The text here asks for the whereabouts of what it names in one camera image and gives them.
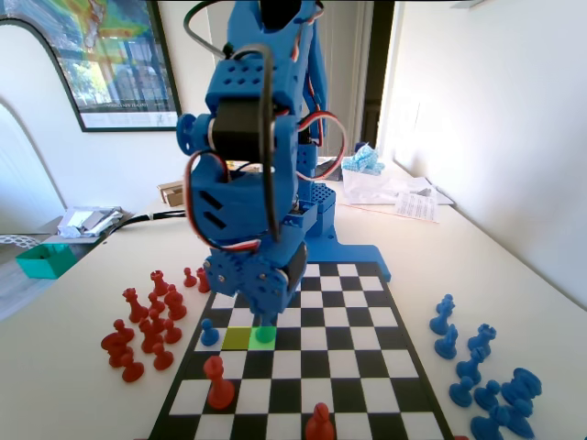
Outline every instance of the blue pawn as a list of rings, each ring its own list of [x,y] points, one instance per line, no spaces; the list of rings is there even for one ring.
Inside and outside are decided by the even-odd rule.
[[[490,327],[488,324],[482,324],[478,328],[479,334],[469,339],[467,343],[467,347],[469,350],[473,350],[476,347],[482,347],[485,350],[485,357],[487,358],[491,355],[492,350],[489,347],[489,341],[493,341],[495,339],[495,335],[497,332],[493,327]]]
[[[434,349],[444,359],[453,359],[457,356],[457,348],[455,345],[457,344],[457,337],[459,336],[459,332],[457,331],[457,327],[454,324],[451,324],[449,330],[447,331],[447,335],[437,339],[434,343]]]
[[[479,364],[485,360],[485,351],[480,348],[474,348],[471,351],[470,360],[462,360],[457,364],[457,375],[462,378],[469,376],[473,379],[473,383],[477,385],[481,382],[481,373],[479,372]]]
[[[471,378],[465,376],[460,380],[460,383],[453,383],[449,387],[449,396],[453,402],[458,406],[467,408],[471,406],[473,398],[471,397],[471,389],[473,388],[473,381]]]
[[[454,307],[455,304],[452,302],[442,302],[440,304],[440,315],[430,320],[430,328],[434,333],[441,336],[447,333],[449,330],[449,323],[447,323],[447,320]]]
[[[471,432],[476,440],[504,440],[499,427],[506,426],[509,421],[509,412],[503,406],[496,405],[489,410],[489,419],[473,417]]]
[[[506,425],[509,430],[523,438],[534,438],[534,431],[526,420],[532,415],[532,402],[518,399],[514,406],[506,406],[505,409],[510,414],[510,421]]]
[[[207,347],[213,346],[218,341],[219,334],[218,330],[212,326],[212,321],[208,318],[204,319],[202,321],[202,330],[202,337],[200,337],[202,344]]]
[[[499,394],[501,388],[495,380],[489,380],[485,388],[475,390],[473,397],[479,406],[485,411],[489,411],[493,406],[497,405],[497,398],[495,396]]]

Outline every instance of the red chess piece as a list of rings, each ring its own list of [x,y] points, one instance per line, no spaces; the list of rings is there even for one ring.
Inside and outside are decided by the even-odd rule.
[[[149,301],[150,301],[150,307],[149,310],[157,310],[159,311],[159,313],[163,312],[165,310],[165,303],[159,301],[159,297],[157,296],[157,293],[155,293],[154,291],[152,291],[149,294]]]
[[[151,310],[149,312],[151,324],[153,326],[153,331],[155,333],[161,333],[165,330],[165,326],[163,325],[163,320],[159,318],[159,312],[157,310]]]
[[[334,426],[330,422],[330,414],[325,403],[314,407],[314,415],[305,424],[306,440],[334,440]]]
[[[122,372],[122,379],[124,382],[134,382],[145,372],[143,364],[135,362],[132,353],[122,357],[122,365],[125,367],[125,370]]]
[[[204,363],[204,373],[212,380],[208,392],[208,404],[215,410],[225,409],[235,397],[235,386],[230,380],[222,378],[224,367],[220,356],[211,356]]]
[[[135,331],[132,328],[126,328],[125,322],[122,319],[116,319],[114,321],[114,328],[118,332],[118,335],[127,343],[135,337]]]
[[[166,319],[163,325],[165,325],[165,328],[167,329],[167,332],[163,337],[165,344],[175,344],[182,338],[182,329],[174,327],[172,319]]]
[[[147,354],[152,353],[153,346],[157,343],[163,342],[163,336],[155,333],[149,319],[143,319],[138,325],[138,328],[145,335],[145,340],[140,345],[140,348]]]
[[[173,363],[173,353],[171,351],[165,351],[163,344],[155,344],[153,346],[153,353],[155,353],[153,367],[155,367],[156,370],[161,371],[163,369],[168,369]]]
[[[155,289],[153,291],[157,293],[157,296],[163,296],[167,293],[167,283],[163,280],[163,272],[155,270],[150,273],[150,278],[155,283]]]
[[[136,289],[126,289],[122,294],[127,299],[127,303],[130,304],[130,315],[128,319],[131,323],[138,323],[142,318],[147,317],[147,307],[143,307],[137,301],[137,290]]]
[[[208,284],[208,278],[205,276],[204,268],[198,269],[195,274],[200,279],[200,284],[198,285],[198,291],[200,293],[207,293],[210,292],[210,284]]]

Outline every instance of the black square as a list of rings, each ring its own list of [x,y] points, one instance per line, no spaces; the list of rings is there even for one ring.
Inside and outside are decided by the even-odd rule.
[[[273,351],[248,351],[242,379],[267,379],[273,372]]]
[[[349,307],[347,316],[351,327],[373,327],[373,320],[367,307]]]
[[[302,327],[324,327],[324,309],[302,308]]]
[[[381,350],[357,350],[355,356],[362,378],[389,378]]]
[[[360,379],[331,379],[334,413],[365,413],[367,405]]]
[[[368,414],[373,440],[408,440],[400,413]]]
[[[272,379],[269,396],[270,413],[300,413],[302,411],[302,381]]]
[[[432,411],[420,379],[392,379],[392,385],[400,411]]]
[[[407,348],[400,327],[375,327],[377,339],[382,350],[402,350]]]
[[[232,402],[224,410],[215,410],[208,403],[208,399],[206,399],[204,409],[202,410],[202,414],[234,414],[235,413],[235,411],[237,410],[238,392],[240,391],[240,379],[231,379],[230,381],[235,386],[235,397],[232,400]]]
[[[329,350],[352,350],[350,328],[327,327],[327,347]]]
[[[199,415],[169,415],[159,426],[156,440],[194,440],[200,423]]]
[[[329,378],[328,352],[308,350],[302,352],[302,378]]]
[[[338,265],[335,263],[320,263],[320,276],[321,277],[337,277],[338,276]]]
[[[318,277],[303,277],[302,291],[321,291],[320,278]]]
[[[340,285],[345,292],[363,290],[359,277],[340,277]]]
[[[275,336],[276,350],[301,350],[302,329],[277,327]]]
[[[322,292],[322,306],[323,307],[344,307],[345,297],[342,296],[342,291],[323,291]]]
[[[204,363],[213,355],[219,355],[219,351],[193,351],[186,356],[190,357],[187,363],[183,380],[208,379],[204,373]]]
[[[387,291],[364,291],[369,307],[391,307],[392,299]]]
[[[267,418],[267,414],[235,414],[230,440],[265,438]]]

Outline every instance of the white wall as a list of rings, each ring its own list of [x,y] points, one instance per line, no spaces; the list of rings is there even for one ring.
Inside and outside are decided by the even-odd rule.
[[[199,115],[207,112],[214,62],[183,30],[183,16],[196,3],[160,2],[160,10],[182,110]],[[205,11],[192,23],[210,39]],[[0,100],[23,121],[66,205],[121,205],[135,212],[158,196],[159,183],[181,177],[187,158],[174,132],[82,133],[37,40],[20,27],[1,26],[0,41]]]
[[[587,306],[587,3],[452,3],[404,4],[386,145]]]

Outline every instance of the white table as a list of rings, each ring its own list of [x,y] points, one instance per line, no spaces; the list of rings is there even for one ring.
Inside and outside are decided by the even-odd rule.
[[[404,172],[396,169],[399,176]],[[339,183],[338,202],[345,203]],[[150,209],[162,206],[157,203]],[[390,212],[391,206],[362,206]],[[337,207],[338,238],[348,244],[380,244],[393,279],[390,287],[405,325],[455,435],[467,435],[471,417],[486,415],[475,403],[457,407],[448,387],[457,360],[469,358],[466,341],[481,323],[493,325],[492,354],[481,365],[482,383],[512,378],[525,367],[541,378],[530,422],[541,439],[587,435],[587,314],[450,206],[439,206],[440,224]],[[183,268],[196,268],[208,249],[184,219],[130,225],[108,238],[32,304],[0,323],[0,437],[6,439],[103,440],[147,438],[198,321],[206,297],[184,291],[189,315],[182,340],[170,350],[172,367],[157,372],[152,357],[131,342],[145,376],[126,384],[108,366],[100,341],[127,320],[121,296],[137,289],[148,305],[150,273],[162,270],[181,284]],[[428,321],[435,304],[452,293],[450,317],[460,333],[457,359],[441,359]],[[519,438],[502,429],[504,437]]]

